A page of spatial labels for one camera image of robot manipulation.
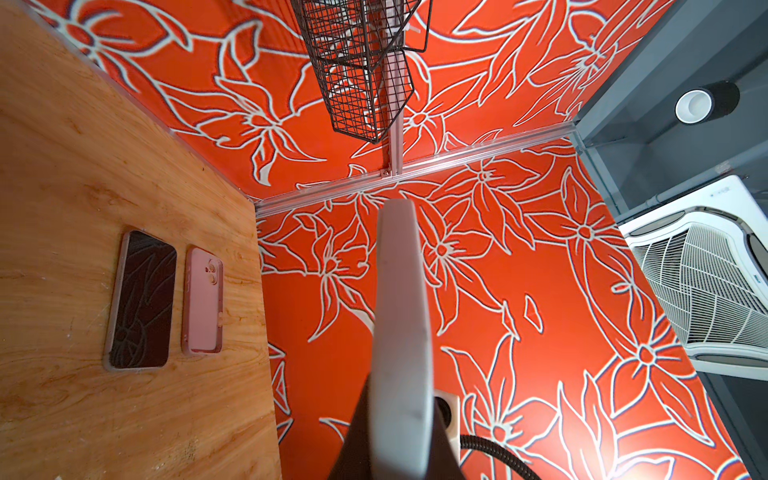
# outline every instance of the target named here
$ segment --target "wooden surface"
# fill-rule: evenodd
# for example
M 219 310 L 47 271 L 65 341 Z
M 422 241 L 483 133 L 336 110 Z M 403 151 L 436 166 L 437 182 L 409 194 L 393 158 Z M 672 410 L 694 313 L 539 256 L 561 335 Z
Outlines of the wooden surface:
M 253 205 L 0 0 L 0 478 L 277 478 Z M 121 235 L 178 252 L 168 364 L 101 365 Z M 190 244 L 225 265 L 224 348 L 180 349 Z

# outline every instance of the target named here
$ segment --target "black cable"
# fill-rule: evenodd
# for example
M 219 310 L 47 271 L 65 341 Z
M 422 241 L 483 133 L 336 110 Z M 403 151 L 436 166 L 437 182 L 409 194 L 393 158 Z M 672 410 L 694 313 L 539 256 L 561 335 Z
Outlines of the black cable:
M 536 475 L 521 459 L 498 443 L 477 435 L 462 435 L 460 439 L 462 450 L 477 450 L 490 455 L 514 470 L 524 480 L 541 480 L 541 477 Z

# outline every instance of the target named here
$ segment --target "gray pipe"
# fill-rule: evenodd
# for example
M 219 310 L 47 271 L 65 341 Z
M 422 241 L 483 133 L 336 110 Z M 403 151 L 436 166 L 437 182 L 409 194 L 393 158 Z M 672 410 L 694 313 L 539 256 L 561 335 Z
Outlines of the gray pipe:
M 743 167 L 744 165 L 765 156 L 768 156 L 768 140 L 759 143 L 749 150 L 745 150 L 740 154 L 735 155 L 728 160 L 689 178 L 682 184 L 675 185 L 669 190 L 665 190 L 660 194 L 652 196 L 642 204 L 637 205 L 635 208 L 627 210 L 621 215 L 618 215 L 615 219 L 616 223 L 623 223 L 624 221 L 630 220 L 631 218 L 636 217 L 638 214 L 641 214 L 646 210 L 649 210 L 653 207 L 658 207 L 659 205 L 666 203 L 671 198 L 684 194 L 689 190 L 694 190 L 695 188 L 705 184 L 710 180 L 714 180 L 715 178 L 727 174 L 732 170 Z

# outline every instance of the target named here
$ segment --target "red floral wallpaper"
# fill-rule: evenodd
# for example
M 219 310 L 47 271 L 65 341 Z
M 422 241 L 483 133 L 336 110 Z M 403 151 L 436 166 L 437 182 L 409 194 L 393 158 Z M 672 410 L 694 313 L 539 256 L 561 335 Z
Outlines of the red floral wallpaper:
M 251 197 L 385 164 L 331 130 L 287 0 L 26 1 Z M 409 54 L 406 160 L 572 118 L 671 2 L 435 0 Z
M 376 215 L 417 208 L 435 387 L 547 480 L 749 478 L 563 140 L 260 221 L 285 478 L 325 478 L 370 366 Z M 462 453 L 468 478 L 508 478 Z

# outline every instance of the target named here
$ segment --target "black round hole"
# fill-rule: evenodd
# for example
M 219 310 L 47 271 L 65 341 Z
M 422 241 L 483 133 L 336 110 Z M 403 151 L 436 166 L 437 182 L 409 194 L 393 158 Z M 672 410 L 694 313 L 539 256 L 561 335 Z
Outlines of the black round hole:
M 451 415 L 451 407 L 448 405 L 448 402 L 438 396 L 435 397 L 435 405 L 437 405 L 437 410 L 439 410 L 440 415 L 442 415 L 442 421 L 445 424 L 445 427 L 448 428 L 449 425 L 451 425 L 451 420 L 453 418 Z

